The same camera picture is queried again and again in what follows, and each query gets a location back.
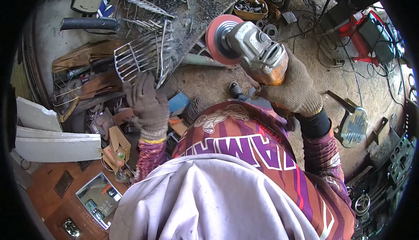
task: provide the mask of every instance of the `printed shirt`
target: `printed shirt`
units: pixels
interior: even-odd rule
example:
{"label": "printed shirt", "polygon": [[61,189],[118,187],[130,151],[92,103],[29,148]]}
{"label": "printed shirt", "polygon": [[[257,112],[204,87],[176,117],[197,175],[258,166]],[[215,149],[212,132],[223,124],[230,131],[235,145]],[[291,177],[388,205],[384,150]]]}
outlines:
{"label": "printed shirt", "polygon": [[[320,239],[350,239],[355,217],[333,130],[321,138],[303,137],[306,171],[302,171],[296,164],[285,126],[286,120],[272,109],[226,101],[201,113],[182,136],[173,158],[203,153],[237,157],[284,190]],[[164,143],[156,145],[140,140],[138,180],[164,163],[164,149]]]}

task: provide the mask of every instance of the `angle grinder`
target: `angle grinder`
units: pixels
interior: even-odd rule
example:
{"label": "angle grinder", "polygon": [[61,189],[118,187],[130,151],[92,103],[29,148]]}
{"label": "angle grinder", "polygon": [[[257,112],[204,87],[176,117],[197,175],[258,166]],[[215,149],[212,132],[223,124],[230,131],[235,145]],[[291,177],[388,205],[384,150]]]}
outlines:
{"label": "angle grinder", "polygon": [[[284,45],[270,39],[254,23],[233,15],[221,15],[208,26],[205,36],[212,58],[224,65],[240,64],[259,84],[279,86],[285,81],[288,54]],[[275,112],[288,120],[293,114],[277,103]],[[289,130],[295,126],[289,121]]]}

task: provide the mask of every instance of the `grinding disc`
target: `grinding disc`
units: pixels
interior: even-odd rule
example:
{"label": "grinding disc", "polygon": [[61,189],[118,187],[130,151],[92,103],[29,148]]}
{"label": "grinding disc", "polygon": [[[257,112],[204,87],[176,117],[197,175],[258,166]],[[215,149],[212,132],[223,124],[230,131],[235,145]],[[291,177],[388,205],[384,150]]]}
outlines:
{"label": "grinding disc", "polygon": [[241,18],[228,14],[216,17],[208,26],[205,41],[207,42],[208,51],[214,60],[224,65],[236,65],[240,62],[240,58],[226,58],[218,51],[217,45],[215,44],[215,31],[225,21],[233,21],[237,23],[244,22]]}

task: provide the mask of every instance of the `work glove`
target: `work glove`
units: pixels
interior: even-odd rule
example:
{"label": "work glove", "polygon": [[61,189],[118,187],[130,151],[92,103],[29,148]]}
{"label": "work glove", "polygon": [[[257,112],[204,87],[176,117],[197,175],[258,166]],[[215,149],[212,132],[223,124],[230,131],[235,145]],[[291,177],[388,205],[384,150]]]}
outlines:
{"label": "work glove", "polygon": [[140,138],[147,143],[157,144],[166,139],[169,120],[169,104],[166,95],[154,88],[154,75],[139,72],[132,86],[123,82],[127,102],[134,111],[134,125],[141,130]]}
{"label": "work glove", "polygon": [[312,117],[323,107],[321,95],[314,89],[305,65],[288,48],[285,49],[289,60],[284,83],[280,86],[261,85],[259,96],[303,117]]}

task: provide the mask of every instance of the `blue block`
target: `blue block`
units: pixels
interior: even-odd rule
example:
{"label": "blue block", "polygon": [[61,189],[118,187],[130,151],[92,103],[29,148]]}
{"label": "blue block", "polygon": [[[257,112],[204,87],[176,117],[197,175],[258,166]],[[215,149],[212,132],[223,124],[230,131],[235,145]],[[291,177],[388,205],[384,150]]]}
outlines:
{"label": "blue block", "polygon": [[189,98],[182,92],[177,93],[172,99],[169,100],[170,116],[177,116],[191,103]]}

